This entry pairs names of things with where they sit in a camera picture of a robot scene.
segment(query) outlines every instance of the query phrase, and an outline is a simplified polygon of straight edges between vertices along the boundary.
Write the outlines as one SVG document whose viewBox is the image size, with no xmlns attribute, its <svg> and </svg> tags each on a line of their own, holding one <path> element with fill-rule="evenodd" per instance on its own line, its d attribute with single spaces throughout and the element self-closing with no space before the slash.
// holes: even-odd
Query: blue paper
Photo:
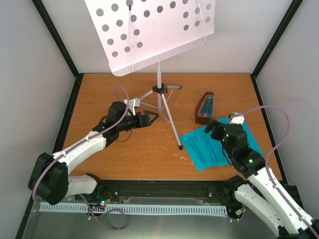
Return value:
<svg viewBox="0 0 319 239">
<path fill-rule="evenodd" d="M 221 118 L 218 121 L 228 123 L 227 117 Z M 206 126 L 198 128 L 180 137 L 180 140 L 184 144 L 198 171 L 202 171 L 211 166 L 223 166 L 228 164 L 227 159 L 223 155 L 221 143 L 217 140 L 213 140 L 210 137 L 210 133 L 205 133 L 205 127 Z M 243 128 L 247 133 L 249 146 L 263 155 L 246 122 L 244 122 Z"/>
</svg>

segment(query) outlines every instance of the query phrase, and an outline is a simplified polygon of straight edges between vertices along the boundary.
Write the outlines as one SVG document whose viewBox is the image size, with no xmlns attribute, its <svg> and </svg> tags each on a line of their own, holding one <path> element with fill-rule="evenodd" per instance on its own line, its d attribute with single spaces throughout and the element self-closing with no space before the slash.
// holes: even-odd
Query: orange wooden surface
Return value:
<svg viewBox="0 0 319 239">
<path fill-rule="evenodd" d="M 248 73 L 163 73 L 162 81 L 167 85 L 182 85 L 182 89 L 174 90 L 168 102 L 179 135 L 200 127 L 194 122 L 194 110 L 206 91 L 215 94 L 216 119 L 232 111 L 243 112 L 259 105 Z M 142 96 L 155 84 L 155 73 L 134 73 L 124 77 L 85 74 L 64 147 L 83 138 L 102 116 L 107 115 L 109 106 L 116 101 L 116 85 L 124 85 L 133 98 Z M 124 97 L 123 91 L 119 90 L 119 94 Z M 157 105 L 156 94 L 143 101 Z M 138 112 L 143 110 L 156 111 L 145 105 L 137 109 Z M 261 150 L 267 154 L 272 147 L 261 112 L 250 113 L 246 121 Z M 128 135 L 128 132 L 120 133 L 119 141 Z M 175 141 L 170 124 L 160 116 L 152 126 L 134 129 L 128 141 L 114 142 L 85 160 L 72 175 L 93 173 L 102 179 L 132 180 L 226 180 L 238 174 L 230 165 L 199 172 L 186 150 L 180 151 Z M 281 179 L 274 155 L 270 158 L 270 166 Z"/>
</svg>

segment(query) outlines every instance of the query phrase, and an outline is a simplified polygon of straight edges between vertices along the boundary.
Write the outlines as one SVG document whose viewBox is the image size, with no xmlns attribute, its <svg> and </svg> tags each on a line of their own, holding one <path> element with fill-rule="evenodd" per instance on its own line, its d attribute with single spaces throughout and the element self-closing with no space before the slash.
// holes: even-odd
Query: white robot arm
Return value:
<svg viewBox="0 0 319 239">
<path fill-rule="evenodd" d="M 106 131 L 124 114 L 126 104 L 123 102 L 113 102 L 108 110 L 108 116 L 103 117 L 99 124 L 80 141 L 52 155 L 41 154 L 34 166 L 28 188 L 52 205 L 59 203 L 68 195 L 91 194 L 98 184 L 95 178 L 90 175 L 69 176 L 72 170 L 92 154 L 113 143 L 119 137 L 119 132 L 150 126 L 159 117 L 150 111 L 144 111 L 145 115 L 135 113 L 136 104 L 132 102 L 129 107 L 131 114 L 125 116 L 112 129 Z"/>
<path fill-rule="evenodd" d="M 244 116 L 238 114 L 231 116 L 229 124 L 211 120 L 205 132 L 212 131 L 211 138 L 222 143 L 223 150 L 226 151 L 235 169 L 242 173 L 264 198 L 239 176 L 226 181 L 228 192 L 231 194 L 229 196 L 250 208 L 276 236 L 280 235 L 280 229 L 289 235 L 299 235 L 300 232 L 307 230 L 309 225 L 313 225 L 314 219 L 293 200 L 269 168 L 276 184 L 272 183 L 266 171 L 264 158 L 248 145 L 247 133 L 242 127 Z"/>
</svg>

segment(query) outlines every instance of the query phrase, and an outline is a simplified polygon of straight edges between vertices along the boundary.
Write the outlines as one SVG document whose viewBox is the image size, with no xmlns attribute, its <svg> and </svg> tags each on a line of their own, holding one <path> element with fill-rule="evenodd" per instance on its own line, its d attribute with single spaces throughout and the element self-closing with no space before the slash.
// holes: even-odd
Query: music stand tripod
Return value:
<svg viewBox="0 0 319 239">
<path fill-rule="evenodd" d="M 167 120 L 170 124 L 171 124 L 171 127 L 174 131 L 174 134 L 175 134 L 175 137 L 176 137 L 176 141 L 177 141 L 177 144 L 178 144 L 178 148 L 180 150 L 183 149 L 183 146 L 181 145 L 181 142 L 180 142 L 180 139 L 179 139 L 179 136 L 177 134 L 177 131 L 176 131 L 176 127 L 175 127 L 175 124 L 174 124 L 174 121 L 173 121 L 173 118 L 171 116 L 171 113 L 170 113 L 170 110 L 169 110 L 169 107 L 167 105 L 167 102 L 171 96 L 171 94 L 173 93 L 173 90 L 174 89 L 181 89 L 181 86 L 168 86 L 168 85 L 165 85 L 161 82 L 161 70 L 160 70 L 160 62 L 157 62 L 156 63 L 156 67 L 157 67 L 157 85 L 156 86 L 153 86 L 153 88 L 147 92 L 146 94 L 144 94 L 143 96 L 139 97 L 140 101 L 142 104 L 144 105 L 147 105 L 147 106 L 150 106 L 150 107 L 153 107 L 153 108 L 157 108 L 158 112 L 160 115 L 163 116 L 163 118 L 165 120 Z M 166 100 L 165 98 L 165 93 L 167 93 L 167 90 L 168 89 L 172 89 L 168 99 Z M 147 104 L 147 103 L 144 103 L 142 102 L 142 100 L 144 98 L 146 98 L 147 96 L 151 95 L 152 93 L 157 93 L 158 94 L 158 106 L 153 106 L 153 105 L 150 105 L 150 104 Z M 167 115 L 168 115 L 168 119 L 162 114 L 162 111 L 163 109 L 166 109 L 166 112 L 167 112 Z"/>
</svg>

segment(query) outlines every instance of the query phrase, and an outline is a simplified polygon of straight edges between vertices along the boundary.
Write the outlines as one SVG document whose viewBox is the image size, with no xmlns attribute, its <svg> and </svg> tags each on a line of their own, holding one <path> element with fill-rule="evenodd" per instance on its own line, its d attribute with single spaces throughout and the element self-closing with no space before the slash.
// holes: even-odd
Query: red wire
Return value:
<svg viewBox="0 0 319 239">
<path fill-rule="evenodd" d="M 111 199 L 111 202 L 112 202 L 113 201 L 113 196 L 111 195 L 111 193 L 109 191 L 104 192 L 103 195 L 105 195 L 107 193 L 110 195 L 110 199 Z"/>
</svg>

